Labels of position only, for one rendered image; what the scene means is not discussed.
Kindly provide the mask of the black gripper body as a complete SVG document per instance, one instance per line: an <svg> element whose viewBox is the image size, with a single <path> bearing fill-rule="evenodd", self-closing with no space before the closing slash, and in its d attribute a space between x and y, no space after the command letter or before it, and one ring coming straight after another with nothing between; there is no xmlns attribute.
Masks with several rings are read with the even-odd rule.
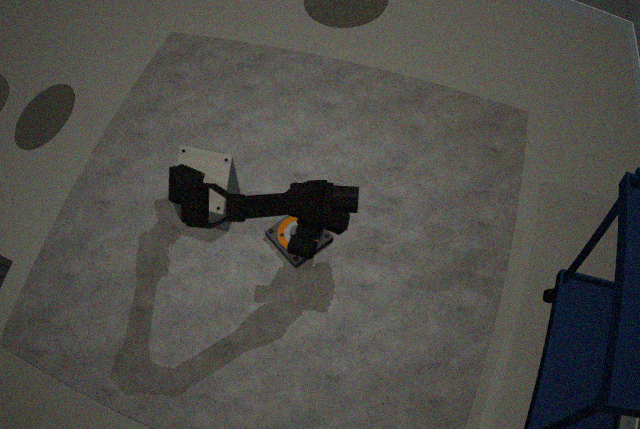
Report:
<svg viewBox="0 0 640 429"><path fill-rule="evenodd" d="M300 224L302 226L298 235L291 235L291 238L287 244L287 252L289 254L300 256L303 258L312 259L317 248L317 242L308 237L316 239L319 233L319 231L317 231L317 228L320 221L302 221L300 220L300 218L298 218L297 224Z"/></svg>

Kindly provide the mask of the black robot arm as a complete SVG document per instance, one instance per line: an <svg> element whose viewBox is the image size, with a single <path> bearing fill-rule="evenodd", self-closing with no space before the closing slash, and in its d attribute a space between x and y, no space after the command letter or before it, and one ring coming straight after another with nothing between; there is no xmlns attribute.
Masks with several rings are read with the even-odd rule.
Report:
<svg viewBox="0 0 640 429"><path fill-rule="evenodd" d="M213 229L226 221L289 215L302 221L321 220L317 231L341 235L348 229L349 213L358 213L359 187L308 180L291 183L285 193L246 196L203 183L203 178L202 172L184 164L169 167L168 200L181 204L182 222L189 227ZM226 198L226 217L215 223L208 223L210 188Z"/></svg>

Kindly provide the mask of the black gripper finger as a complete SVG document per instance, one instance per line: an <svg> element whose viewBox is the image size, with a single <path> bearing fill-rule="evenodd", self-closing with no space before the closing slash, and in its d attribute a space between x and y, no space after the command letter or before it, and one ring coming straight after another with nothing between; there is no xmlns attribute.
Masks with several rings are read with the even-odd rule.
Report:
<svg viewBox="0 0 640 429"><path fill-rule="evenodd" d="M297 235L299 234L299 231L300 231L301 226L302 226L302 225L300 225L300 224L298 224L298 226L297 226L297 229L296 229L296 231L295 231ZM319 240L319 239L321 238L321 235L322 235L322 232L320 232L320 231L319 231L319 233L318 233L318 235L317 235L316 239L315 239L315 238L312 238L312 237L308 237L308 238L313 239L313 240Z"/></svg>

